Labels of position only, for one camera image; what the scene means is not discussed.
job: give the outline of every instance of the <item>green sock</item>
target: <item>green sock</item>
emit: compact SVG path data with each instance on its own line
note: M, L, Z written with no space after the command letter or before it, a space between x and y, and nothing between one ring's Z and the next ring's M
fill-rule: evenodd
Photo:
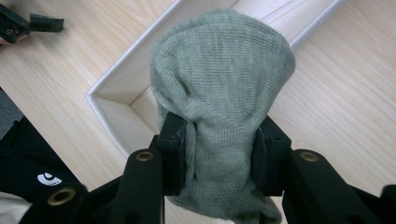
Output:
M230 9L178 24L158 41L150 78L160 128L168 112L187 121L186 187L172 203L236 223L280 222L250 179L250 154L294 67L282 35Z

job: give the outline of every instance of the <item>gray carpet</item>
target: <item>gray carpet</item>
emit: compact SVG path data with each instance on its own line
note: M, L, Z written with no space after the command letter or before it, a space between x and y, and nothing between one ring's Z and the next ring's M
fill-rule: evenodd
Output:
M0 91L0 139L12 127L14 120L20 120L22 117L22 112L3 91Z

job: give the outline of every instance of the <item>white logo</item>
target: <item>white logo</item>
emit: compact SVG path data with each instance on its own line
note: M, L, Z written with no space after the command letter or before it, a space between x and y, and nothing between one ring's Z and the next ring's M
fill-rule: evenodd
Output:
M37 176L38 181L40 181L41 184L43 185L47 185L47 186L55 186L55 185L59 185L60 183L62 183L62 180L50 175L48 173L44 173L43 175L38 175Z

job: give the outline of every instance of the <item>table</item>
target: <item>table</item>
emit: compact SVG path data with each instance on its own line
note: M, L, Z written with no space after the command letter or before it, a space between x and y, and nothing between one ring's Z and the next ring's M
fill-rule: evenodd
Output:
M0 48L0 86L89 189L121 175L118 151L84 94L171 3L23 1L65 18L59 34ZM322 153L350 184L396 183L396 3L346 1L296 53L270 111L293 148Z

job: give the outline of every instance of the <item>knit fabric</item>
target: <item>knit fabric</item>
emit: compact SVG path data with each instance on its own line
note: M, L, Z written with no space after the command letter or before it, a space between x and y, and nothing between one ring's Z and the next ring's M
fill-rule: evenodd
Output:
M170 201L238 224L279 223L249 177L255 132L294 71L285 38L230 9L176 25L151 55L159 126L168 112L187 121L186 186Z

